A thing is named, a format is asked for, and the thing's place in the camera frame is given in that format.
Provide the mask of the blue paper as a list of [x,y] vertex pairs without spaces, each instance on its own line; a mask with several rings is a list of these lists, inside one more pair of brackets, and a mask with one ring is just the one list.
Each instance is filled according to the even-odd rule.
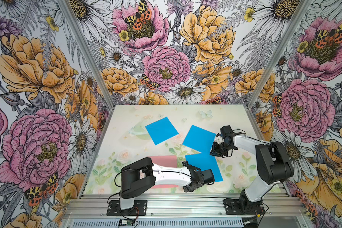
[[179,134],[168,117],[146,125],[145,128],[155,145],[159,145]]
[[216,133],[192,125],[182,144],[200,153],[209,154],[215,136]]
[[223,181],[218,163],[215,157],[209,154],[191,154],[185,156],[186,161],[192,166],[200,168],[202,171],[211,169],[215,178],[215,182]]

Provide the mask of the pink paper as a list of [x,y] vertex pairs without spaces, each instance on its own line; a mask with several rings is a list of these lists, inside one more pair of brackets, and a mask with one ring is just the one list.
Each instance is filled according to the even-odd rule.
[[[159,166],[174,167],[177,168],[177,157],[175,155],[167,156],[150,156],[152,163]],[[165,188],[176,188],[177,185],[155,185],[152,189],[165,189]]]

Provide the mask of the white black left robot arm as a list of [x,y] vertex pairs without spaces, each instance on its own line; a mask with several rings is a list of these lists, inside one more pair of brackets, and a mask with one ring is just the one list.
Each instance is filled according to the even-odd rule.
[[158,185],[181,186],[184,192],[194,192],[204,185],[212,185],[215,177],[211,169],[201,170],[189,164],[182,167],[166,167],[153,163],[150,157],[138,160],[121,170],[120,209],[134,207],[135,199]]

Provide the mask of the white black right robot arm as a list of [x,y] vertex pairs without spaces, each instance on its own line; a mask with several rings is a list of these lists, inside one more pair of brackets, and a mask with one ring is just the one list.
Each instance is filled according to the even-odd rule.
[[227,125],[215,136],[211,156],[225,158],[233,150],[243,149],[256,156],[258,176],[244,189],[233,207],[242,214],[260,214],[264,211],[263,197],[275,184],[286,181],[294,175],[287,149],[281,142],[264,142],[234,132]]

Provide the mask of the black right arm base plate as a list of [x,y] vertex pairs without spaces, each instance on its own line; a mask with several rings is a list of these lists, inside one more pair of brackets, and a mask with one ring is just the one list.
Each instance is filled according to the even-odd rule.
[[227,215],[262,215],[264,206],[262,201],[250,202],[245,198],[223,200],[224,209]]

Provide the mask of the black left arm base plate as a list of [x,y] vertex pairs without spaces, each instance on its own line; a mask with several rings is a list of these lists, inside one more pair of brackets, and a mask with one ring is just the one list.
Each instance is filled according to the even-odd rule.
[[147,212],[147,200],[135,200],[134,206],[130,209],[121,210],[120,200],[111,200],[107,207],[106,215],[114,216],[145,216]]

